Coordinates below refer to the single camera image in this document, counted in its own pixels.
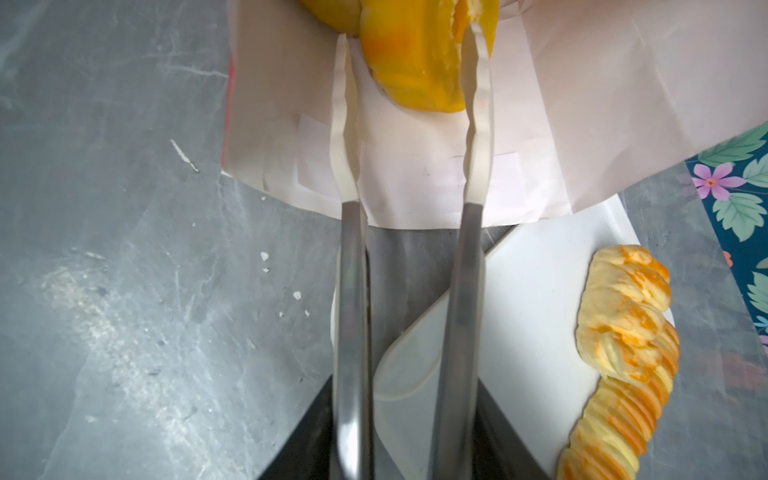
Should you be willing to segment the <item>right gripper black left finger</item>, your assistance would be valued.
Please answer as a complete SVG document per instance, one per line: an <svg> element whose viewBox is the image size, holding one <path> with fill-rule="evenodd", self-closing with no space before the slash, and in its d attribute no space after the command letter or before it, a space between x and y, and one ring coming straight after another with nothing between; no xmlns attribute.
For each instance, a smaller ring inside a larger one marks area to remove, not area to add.
<svg viewBox="0 0 768 480"><path fill-rule="evenodd" d="M336 43L330 164L341 200L335 296L332 479L374 477L367 216L358 190L357 87L348 36Z"/></svg>

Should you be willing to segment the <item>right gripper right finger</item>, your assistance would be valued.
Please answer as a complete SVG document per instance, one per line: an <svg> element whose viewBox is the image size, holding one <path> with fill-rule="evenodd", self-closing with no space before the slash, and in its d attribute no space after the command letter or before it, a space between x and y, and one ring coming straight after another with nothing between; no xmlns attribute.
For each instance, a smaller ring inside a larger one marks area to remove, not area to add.
<svg viewBox="0 0 768 480"><path fill-rule="evenodd" d="M484 308L483 213L494 156L490 55L481 26L463 34L460 81L469 127L463 209L449 289L428 477L472 477L472 430Z"/></svg>

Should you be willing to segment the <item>long fake bread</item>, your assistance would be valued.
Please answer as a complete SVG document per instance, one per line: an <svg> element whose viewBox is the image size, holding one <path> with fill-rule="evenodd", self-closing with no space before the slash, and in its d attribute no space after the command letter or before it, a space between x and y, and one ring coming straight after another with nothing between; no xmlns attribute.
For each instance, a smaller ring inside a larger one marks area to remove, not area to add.
<svg viewBox="0 0 768 480"><path fill-rule="evenodd" d="M668 269L638 245L592 257L575 342L600 380L559 456L559 479L633 479L679 369L680 338L665 312Z"/></svg>

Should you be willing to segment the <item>red white paper bag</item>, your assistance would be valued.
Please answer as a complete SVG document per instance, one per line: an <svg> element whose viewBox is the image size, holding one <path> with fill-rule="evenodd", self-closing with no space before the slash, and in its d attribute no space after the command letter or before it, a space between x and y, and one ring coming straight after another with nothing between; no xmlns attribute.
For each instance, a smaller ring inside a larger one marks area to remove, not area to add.
<svg viewBox="0 0 768 480"><path fill-rule="evenodd" d="M336 33L296 1L233 1L224 171L332 218ZM459 225L465 113L402 109L350 44L372 225ZM506 1L491 60L487 226L595 205L767 119L763 1Z"/></svg>

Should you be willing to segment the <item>yellow oval fake bread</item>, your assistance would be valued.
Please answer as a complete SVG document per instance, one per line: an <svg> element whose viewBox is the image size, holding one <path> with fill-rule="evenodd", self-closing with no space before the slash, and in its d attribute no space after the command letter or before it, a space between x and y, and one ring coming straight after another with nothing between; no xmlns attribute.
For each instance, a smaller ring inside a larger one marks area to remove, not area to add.
<svg viewBox="0 0 768 480"><path fill-rule="evenodd" d="M465 30L478 24L492 51L501 9L499 0L305 0L303 6L359 40L371 75L394 103L440 113L465 108L460 86Z"/></svg>

